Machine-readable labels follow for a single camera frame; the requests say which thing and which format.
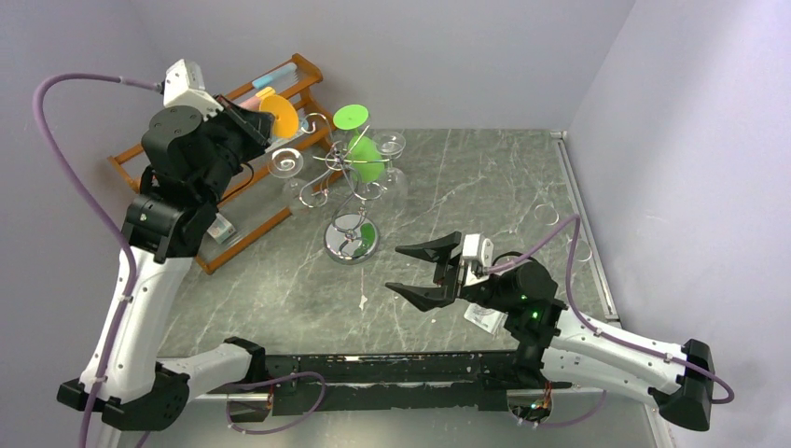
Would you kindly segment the orange plastic wine glass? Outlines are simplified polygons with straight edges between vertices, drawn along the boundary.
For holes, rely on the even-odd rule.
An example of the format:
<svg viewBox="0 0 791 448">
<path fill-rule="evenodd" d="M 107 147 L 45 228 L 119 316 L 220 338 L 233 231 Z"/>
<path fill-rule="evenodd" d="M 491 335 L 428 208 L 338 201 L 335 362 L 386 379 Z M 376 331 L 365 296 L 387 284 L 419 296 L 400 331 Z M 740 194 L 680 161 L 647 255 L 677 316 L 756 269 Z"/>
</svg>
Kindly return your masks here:
<svg viewBox="0 0 791 448">
<path fill-rule="evenodd" d="M 275 137 L 287 137 L 295 133 L 299 116 L 292 103 L 279 94 L 261 101 L 259 111 L 272 115 L 271 133 Z"/>
</svg>

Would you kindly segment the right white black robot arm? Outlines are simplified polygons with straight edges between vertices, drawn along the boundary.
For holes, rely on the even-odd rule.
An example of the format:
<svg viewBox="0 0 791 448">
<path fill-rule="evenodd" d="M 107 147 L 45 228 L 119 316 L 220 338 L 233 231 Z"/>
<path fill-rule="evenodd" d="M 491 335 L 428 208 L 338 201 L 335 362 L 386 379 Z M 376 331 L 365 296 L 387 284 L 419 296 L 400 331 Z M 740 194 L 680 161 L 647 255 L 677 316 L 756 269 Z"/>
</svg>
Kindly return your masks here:
<svg viewBox="0 0 791 448">
<path fill-rule="evenodd" d="M 505 315 L 504 328 L 518 345 L 508 366 L 485 368 L 485 385 L 595 387 L 654 405 L 678 427 L 710 429 L 715 400 L 707 344 L 651 340 L 586 315 L 557 298 L 558 283 L 534 258 L 495 264 L 493 243 L 481 234 L 455 231 L 395 251 L 435 267 L 431 287 L 386 283 L 420 311 L 463 300 Z"/>
</svg>

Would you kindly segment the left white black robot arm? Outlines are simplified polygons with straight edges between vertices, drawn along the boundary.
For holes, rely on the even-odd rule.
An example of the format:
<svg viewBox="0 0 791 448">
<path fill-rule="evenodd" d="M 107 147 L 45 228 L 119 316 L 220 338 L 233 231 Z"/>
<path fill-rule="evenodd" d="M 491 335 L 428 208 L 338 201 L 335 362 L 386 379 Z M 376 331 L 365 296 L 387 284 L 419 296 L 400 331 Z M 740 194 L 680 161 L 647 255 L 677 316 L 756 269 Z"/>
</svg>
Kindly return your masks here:
<svg viewBox="0 0 791 448">
<path fill-rule="evenodd" d="M 225 98 L 214 114 L 189 105 L 157 113 L 141 146 L 149 164 L 129 205 L 115 297 L 86 369 L 57 400 L 122 431 L 161 431 L 201 394 L 235 384 L 253 392 L 268 377 L 266 351 L 239 337 L 187 358 L 158 358 L 175 294 L 215 222 L 230 180 L 270 145 L 276 116 Z"/>
</svg>

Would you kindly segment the clear wine glass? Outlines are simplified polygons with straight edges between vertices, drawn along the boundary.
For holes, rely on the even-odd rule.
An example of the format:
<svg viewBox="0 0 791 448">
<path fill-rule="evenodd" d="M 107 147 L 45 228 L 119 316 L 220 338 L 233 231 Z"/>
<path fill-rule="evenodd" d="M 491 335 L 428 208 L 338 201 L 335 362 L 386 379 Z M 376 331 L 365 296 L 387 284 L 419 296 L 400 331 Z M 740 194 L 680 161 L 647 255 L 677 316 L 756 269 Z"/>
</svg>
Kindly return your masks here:
<svg viewBox="0 0 791 448">
<path fill-rule="evenodd" d="M 280 200 L 292 215 L 306 214 L 310 210 L 308 182 L 298 176 L 303 167 L 301 152 L 292 147 L 275 149 L 267 163 L 270 175 L 284 181 Z"/>
<path fill-rule="evenodd" d="M 385 168 L 378 178 L 378 184 L 383 188 L 382 195 L 398 200 L 405 199 L 409 191 L 408 179 L 405 173 L 395 166 L 395 160 L 406 149 L 405 136 L 395 131 L 383 131 L 376 133 L 373 141 L 385 163 Z"/>
</svg>

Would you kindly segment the green plastic wine glass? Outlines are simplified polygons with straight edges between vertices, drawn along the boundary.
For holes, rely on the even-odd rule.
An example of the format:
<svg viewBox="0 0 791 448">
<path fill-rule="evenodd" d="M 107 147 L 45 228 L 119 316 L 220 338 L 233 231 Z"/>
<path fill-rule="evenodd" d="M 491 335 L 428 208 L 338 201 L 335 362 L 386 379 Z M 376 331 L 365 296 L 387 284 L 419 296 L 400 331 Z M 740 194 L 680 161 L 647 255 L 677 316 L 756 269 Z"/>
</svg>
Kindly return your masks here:
<svg viewBox="0 0 791 448">
<path fill-rule="evenodd" d="M 342 154 L 364 183 L 377 181 L 385 169 L 382 156 L 372 140 L 369 118 L 368 109 L 360 104 L 342 106 L 332 118 L 340 131 Z"/>
</svg>

